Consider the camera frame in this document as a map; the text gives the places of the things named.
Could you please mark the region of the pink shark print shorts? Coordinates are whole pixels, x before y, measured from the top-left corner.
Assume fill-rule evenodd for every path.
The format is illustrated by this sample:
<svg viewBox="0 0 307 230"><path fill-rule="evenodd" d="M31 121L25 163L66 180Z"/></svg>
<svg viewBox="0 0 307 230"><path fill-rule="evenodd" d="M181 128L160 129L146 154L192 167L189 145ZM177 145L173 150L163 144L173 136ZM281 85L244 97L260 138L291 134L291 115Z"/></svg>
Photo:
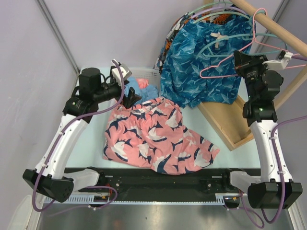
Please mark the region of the pink shark print shorts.
<svg viewBox="0 0 307 230"><path fill-rule="evenodd" d="M219 153L212 142L187 128L179 106L164 97L110 115L103 148L105 160L157 173L182 175L213 164Z"/></svg>

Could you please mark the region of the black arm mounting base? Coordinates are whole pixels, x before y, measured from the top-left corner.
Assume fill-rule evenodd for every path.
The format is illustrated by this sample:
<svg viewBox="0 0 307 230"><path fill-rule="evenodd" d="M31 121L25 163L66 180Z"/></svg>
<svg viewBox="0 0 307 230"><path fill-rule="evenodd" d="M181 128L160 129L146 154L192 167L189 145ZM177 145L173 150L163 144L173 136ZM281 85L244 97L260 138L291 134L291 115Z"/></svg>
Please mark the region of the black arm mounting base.
<svg viewBox="0 0 307 230"><path fill-rule="evenodd" d="M84 188L79 194L109 195L116 204L203 205L238 197L230 185L227 168L207 168L184 175L166 175L149 169L103 168L99 185L110 186L117 195L102 188Z"/></svg>

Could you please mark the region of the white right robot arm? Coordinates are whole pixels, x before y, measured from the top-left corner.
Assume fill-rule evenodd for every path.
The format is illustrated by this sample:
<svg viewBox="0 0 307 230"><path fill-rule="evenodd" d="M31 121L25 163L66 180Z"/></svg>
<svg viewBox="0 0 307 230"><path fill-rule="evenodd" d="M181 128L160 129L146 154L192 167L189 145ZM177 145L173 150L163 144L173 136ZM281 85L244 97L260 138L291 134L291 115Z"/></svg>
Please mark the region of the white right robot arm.
<svg viewBox="0 0 307 230"><path fill-rule="evenodd" d="M288 171L279 142L274 98L280 92L283 77L269 66L265 55L251 56L236 50L235 71L245 81L248 101L243 117L254 136L260 160L260 178L244 171L232 171L221 180L226 192L240 189L248 195L252 208L288 209L302 194Z"/></svg>

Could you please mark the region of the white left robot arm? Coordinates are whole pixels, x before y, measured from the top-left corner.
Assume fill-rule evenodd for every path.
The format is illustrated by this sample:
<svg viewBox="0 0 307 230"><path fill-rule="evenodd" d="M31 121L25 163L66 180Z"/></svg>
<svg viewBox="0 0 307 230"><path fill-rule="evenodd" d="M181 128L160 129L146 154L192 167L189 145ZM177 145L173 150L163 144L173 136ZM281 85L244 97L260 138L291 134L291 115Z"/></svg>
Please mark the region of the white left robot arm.
<svg viewBox="0 0 307 230"><path fill-rule="evenodd" d="M82 171L65 173L70 154L81 133L94 115L100 114L98 105L112 99L117 103L133 102L139 99L134 92L124 96L125 84L131 70L124 64L115 64L110 75L105 77L97 68L83 69L78 76L78 85L66 102L57 133L48 150L35 169L26 169L23 179L32 187L32 205L36 205L36 194L52 201L64 202L73 192L91 187L102 191L106 180L102 172L88 167Z"/></svg>

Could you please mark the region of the teal hanger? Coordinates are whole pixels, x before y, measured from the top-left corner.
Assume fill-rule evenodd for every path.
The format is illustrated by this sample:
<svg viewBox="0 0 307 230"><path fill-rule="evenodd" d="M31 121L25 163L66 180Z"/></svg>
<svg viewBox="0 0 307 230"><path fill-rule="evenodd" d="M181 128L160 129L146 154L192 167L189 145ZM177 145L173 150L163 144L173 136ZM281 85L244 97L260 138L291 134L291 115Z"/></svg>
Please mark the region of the teal hanger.
<svg viewBox="0 0 307 230"><path fill-rule="evenodd" d="M266 15L264 8L259 9L260 11L256 12L257 14L264 14ZM232 45L232 43L234 43L235 45L244 45L247 46L247 48L243 48L243 50L248 49L249 46L252 45L253 43L253 33L256 31L256 24L254 23L254 31L249 33L249 34L236 34L236 35L232 35L232 36L226 36L226 37L220 37L219 39L216 39L215 41L212 41L210 43L208 43L206 46L204 46L199 53L196 55L195 59L198 59L199 57L204 57L206 58L226 58L232 51L235 50L235 46ZM258 36L262 36L262 37L274 37L274 38L278 38L276 35L274 34L269 34L269 33L256 33L255 32L255 36L256 38ZM213 44L219 44L222 43L222 45L228 46L230 45L230 48L221 48L225 49L226 51L223 51L222 53L218 54L218 53L213 53L213 50L211 49ZM288 46L285 42L283 42L284 47L275 47L272 46L273 49L279 49L279 50L288 50Z"/></svg>

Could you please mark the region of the blue shark print shorts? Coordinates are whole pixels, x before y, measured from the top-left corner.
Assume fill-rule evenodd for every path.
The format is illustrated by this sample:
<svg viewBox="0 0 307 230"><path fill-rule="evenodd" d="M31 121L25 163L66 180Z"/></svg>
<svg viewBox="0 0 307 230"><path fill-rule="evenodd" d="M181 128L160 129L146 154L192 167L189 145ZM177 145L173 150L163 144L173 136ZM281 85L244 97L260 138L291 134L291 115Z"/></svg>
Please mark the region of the blue shark print shorts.
<svg viewBox="0 0 307 230"><path fill-rule="evenodd" d="M252 32L252 22L241 16L233 16L226 24L197 22L192 20L177 33L166 55L161 73L161 95L180 107L191 108L201 102L217 102L232 104L238 95L241 78L235 76L233 52L247 48L244 45L235 46L227 57L199 57L199 51L216 38L211 33L221 35L249 34ZM226 51L225 45L212 46L213 53ZM250 47L243 50L250 52Z"/></svg>

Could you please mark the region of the purple hanger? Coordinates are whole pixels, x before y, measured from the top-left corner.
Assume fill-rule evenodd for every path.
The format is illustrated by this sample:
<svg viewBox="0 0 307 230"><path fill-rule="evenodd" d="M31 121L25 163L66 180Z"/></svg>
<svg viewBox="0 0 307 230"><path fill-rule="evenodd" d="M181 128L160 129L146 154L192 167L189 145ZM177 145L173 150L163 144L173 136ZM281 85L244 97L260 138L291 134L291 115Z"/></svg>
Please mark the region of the purple hanger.
<svg viewBox="0 0 307 230"><path fill-rule="evenodd" d="M188 16L191 19L195 20L195 22L200 22L200 21L221 22L227 20L229 17L232 17L232 15L241 16L246 19L250 18L242 9L234 5L227 5L227 4L226 6L215 6L199 12L192 11L188 13Z"/></svg>

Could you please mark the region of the mint green hanger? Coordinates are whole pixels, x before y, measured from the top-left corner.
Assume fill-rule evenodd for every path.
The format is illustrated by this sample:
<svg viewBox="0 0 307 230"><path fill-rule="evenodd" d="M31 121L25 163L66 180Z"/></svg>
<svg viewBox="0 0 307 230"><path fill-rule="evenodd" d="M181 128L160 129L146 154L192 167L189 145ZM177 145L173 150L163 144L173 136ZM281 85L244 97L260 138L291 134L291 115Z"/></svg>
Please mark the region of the mint green hanger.
<svg viewBox="0 0 307 230"><path fill-rule="evenodd" d="M188 12L188 16L190 16L191 18L195 18L204 13L218 12L218 11L235 11L235 12L239 12L242 14L247 14L245 11L240 9L238 6L233 4L231 1L221 0L221 1L208 2Z"/></svg>

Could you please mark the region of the light blue garment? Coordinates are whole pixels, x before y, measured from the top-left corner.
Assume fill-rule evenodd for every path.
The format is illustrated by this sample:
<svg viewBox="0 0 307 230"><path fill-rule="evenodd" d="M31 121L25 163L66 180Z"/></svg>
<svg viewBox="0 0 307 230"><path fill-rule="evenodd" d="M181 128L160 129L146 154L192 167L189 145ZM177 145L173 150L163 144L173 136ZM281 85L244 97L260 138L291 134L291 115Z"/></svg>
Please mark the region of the light blue garment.
<svg viewBox="0 0 307 230"><path fill-rule="evenodd" d="M145 88L142 88L139 85L138 79L133 76L128 78L129 83L125 85L124 95L127 97L129 94L129 89L132 87L135 90L135 93L142 98L137 101L135 104L141 104L145 101L148 101L150 99L155 99L159 97L159 91L158 88L154 85L148 84Z"/></svg>

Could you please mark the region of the white plastic laundry basket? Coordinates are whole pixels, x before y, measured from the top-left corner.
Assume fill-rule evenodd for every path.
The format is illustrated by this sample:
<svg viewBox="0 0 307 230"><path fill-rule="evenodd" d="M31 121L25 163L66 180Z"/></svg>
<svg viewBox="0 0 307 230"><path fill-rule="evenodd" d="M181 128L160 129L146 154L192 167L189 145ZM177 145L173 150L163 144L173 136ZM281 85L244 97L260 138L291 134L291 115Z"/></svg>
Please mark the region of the white plastic laundry basket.
<svg viewBox="0 0 307 230"><path fill-rule="evenodd" d="M144 78L149 80L149 84L154 85L158 88L160 95L160 73L155 69L146 69L146 68L132 68L132 75L135 78Z"/></svg>

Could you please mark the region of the wooden hanging rod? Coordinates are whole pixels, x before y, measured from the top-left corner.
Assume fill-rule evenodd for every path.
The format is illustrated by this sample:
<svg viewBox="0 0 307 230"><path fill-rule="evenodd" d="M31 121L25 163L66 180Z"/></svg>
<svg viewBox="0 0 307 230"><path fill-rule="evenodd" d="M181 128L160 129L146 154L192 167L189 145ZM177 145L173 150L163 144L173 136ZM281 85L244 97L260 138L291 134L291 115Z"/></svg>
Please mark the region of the wooden hanging rod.
<svg viewBox="0 0 307 230"><path fill-rule="evenodd" d="M256 8L248 3L246 0L232 0L233 4L242 9L245 13L253 16L256 12ZM273 21L271 18L263 13L255 15L255 20L264 26L267 30L272 32L274 35L279 37L282 41L287 43L300 55L307 57L307 45L295 35L284 29L278 23Z"/></svg>

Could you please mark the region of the white drawstring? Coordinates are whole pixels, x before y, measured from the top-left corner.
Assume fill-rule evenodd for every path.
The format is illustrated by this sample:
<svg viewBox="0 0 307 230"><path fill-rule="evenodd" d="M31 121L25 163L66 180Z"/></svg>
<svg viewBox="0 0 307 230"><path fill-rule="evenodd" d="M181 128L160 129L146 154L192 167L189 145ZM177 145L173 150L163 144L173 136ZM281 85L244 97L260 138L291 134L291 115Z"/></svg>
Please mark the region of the white drawstring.
<svg viewBox="0 0 307 230"><path fill-rule="evenodd" d="M221 35L220 32L218 32L218 33L211 33L210 36L216 38L215 45L214 45L215 48L219 47L219 42L220 41L227 40L229 38L227 35Z"/></svg>

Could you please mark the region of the wooden rack base frame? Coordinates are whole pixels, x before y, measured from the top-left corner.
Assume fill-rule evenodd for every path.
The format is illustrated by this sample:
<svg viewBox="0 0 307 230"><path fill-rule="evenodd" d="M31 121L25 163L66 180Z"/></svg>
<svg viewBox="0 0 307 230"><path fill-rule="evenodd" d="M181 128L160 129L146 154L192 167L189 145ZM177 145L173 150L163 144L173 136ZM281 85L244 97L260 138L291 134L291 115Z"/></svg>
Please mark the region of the wooden rack base frame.
<svg viewBox="0 0 307 230"><path fill-rule="evenodd" d="M238 96L232 104L202 102L197 106L230 151L254 139L242 116L244 103Z"/></svg>

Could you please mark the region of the aluminium corner post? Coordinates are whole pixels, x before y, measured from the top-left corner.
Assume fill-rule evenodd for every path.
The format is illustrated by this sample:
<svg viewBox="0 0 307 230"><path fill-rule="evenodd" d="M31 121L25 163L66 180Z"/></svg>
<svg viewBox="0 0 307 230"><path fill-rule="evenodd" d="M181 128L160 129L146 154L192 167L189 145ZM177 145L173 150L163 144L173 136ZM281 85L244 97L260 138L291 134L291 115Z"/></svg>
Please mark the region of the aluminium corner post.
<svg viewBox="0 0 307 230"><path fill-rule="evenodd" d="M64 56L66 57L68 63L72 67L73 71L78 75L80 72L80 68L77 65L77 62L75 61L75 58L72 55L72 52L65 41L64 36L62 35L62 32L59 29L59 26L57 22L55 21L48 5L44 0L35 0L38 8L40 9L43 17L45 18L48 26L50 27L55 39L57 40L58 45L60 46Z"/></svg>

